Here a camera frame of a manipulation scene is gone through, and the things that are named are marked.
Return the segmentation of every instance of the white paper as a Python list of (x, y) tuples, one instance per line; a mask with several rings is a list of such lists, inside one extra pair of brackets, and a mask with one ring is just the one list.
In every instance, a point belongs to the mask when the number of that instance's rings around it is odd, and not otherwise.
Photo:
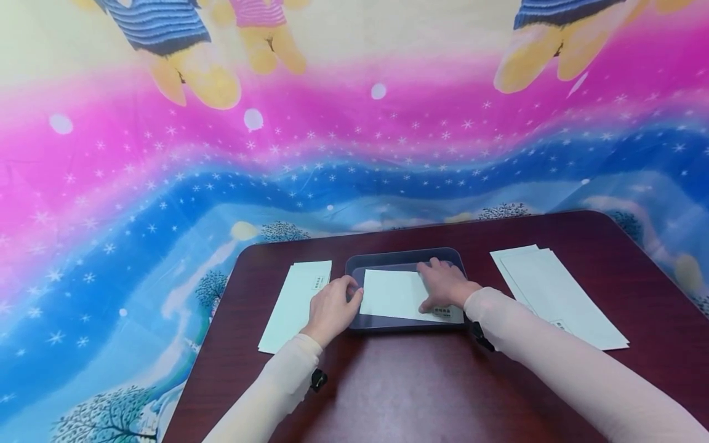
[(418, 272), (367, 269), (359, 313), (439, 323), (464, 322), (463, 311), (454, 306), (440, 306), (432, 313), (418, 312), (427, 297), (428, 292)]
[(505, 279), (505, 283), (507, 283), (507, 286), (510, 288), (510, 291), (512, 291), (512, 296), (517, 300), (518, 302), (522, 303), (523, 305), (527, 306), (534, 314), (536, 314), (534, 308), (530, 304), (530, 302), (526, 299), (525, 294), (522, 292), (519, 286), (515, 283), (515, 280), (512, 278), (509, 272), (507, 272), (507, 269), (502, 265), (502, 257), (509, 257), (511, 255), (519, 255), (519, 254), (527, 254), (529, 252), (535, 252), (538, 251), (539, 247), (537, 245), (530, 245), (530, 246), (522, 246), (522, 247), (515, 247), (513, 249), (504, 249), (502, 251), (494, 251), (490, 252), (490, 255), (492, 256), (492, 260), (495, 262), (497, 265), (497, 269), (500, 270), (500, 273), (502, 274), (502, 277)]
[(601, 350), (627, 348), (628, 341), (548, 249), (501, 257), (534, 312)]
[(295, 263), (286, 276), (271, 318), (259, 342), (259, 351), (275, 354), (310, 318), (310, 302), (330, 282), (333, 263)]

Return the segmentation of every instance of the table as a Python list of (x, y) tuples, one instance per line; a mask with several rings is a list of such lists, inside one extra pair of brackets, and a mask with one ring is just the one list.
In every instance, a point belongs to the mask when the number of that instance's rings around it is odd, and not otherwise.
[[(614, 358), (709, 427), (709, 321), (606, 215), (557, 213), (255, 245), (239, 257), (166, 443), (201, 442), (257, 378), (257, 345), (289, 267), (356, 254), (453, 247), (468, 277), (509, 293), (489, 252), (549, 247), (629, 339)], [(523, 366), (465, 332), (346, 332), (320, 367), (330, 380), (277, 428), (272, 442), (601, 442)]]

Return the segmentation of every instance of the sleeve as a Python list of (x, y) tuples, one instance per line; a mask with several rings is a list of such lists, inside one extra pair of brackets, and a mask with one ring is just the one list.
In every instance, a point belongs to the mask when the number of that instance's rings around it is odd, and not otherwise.
[(606, 353), (492, 288), (464, 305), (495, 348), (531, 370), (611, 442), (709, 442), (676, 401)]
[(305, 334), (288, 341), (203, 443), (265, 443), (303, 401), (323, 349)]

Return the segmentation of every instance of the clear plastic tray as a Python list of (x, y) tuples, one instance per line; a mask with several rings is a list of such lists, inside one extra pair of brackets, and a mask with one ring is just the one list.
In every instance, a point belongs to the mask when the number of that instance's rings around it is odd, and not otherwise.
[[(433, 249), (418, 249), (415, 251), (387, 252), (383, 254), (355, 255), (347, 260), (345, 273), (354, 277), (359, 285), (364, 284), (364, 271), (378, 269), (384, 271), (415, 271), (418, 262), (428, 263), (433, 257), (442, 262), (455, 265), (465, 274), (463, 261), (458, 251), (451, 247), (437, 247)], [(465, 329), (465, 324), (451, 325), (449, 323), (427, 322), (424, 320), (410, 320), (408, 318), (381, 317), (379, 315), (357, 314), (351, 330), (362, 332), (395, 332), (417, 330), (460, 330)]]

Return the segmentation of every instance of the backdrop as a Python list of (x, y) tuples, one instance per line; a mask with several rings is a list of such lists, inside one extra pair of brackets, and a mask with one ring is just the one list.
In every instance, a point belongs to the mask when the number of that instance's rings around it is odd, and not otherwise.
[(5, 0), (0, 439), (160, 441), (256, 242), (592, 209), (709, 314), (708, 26), (703, 0)]

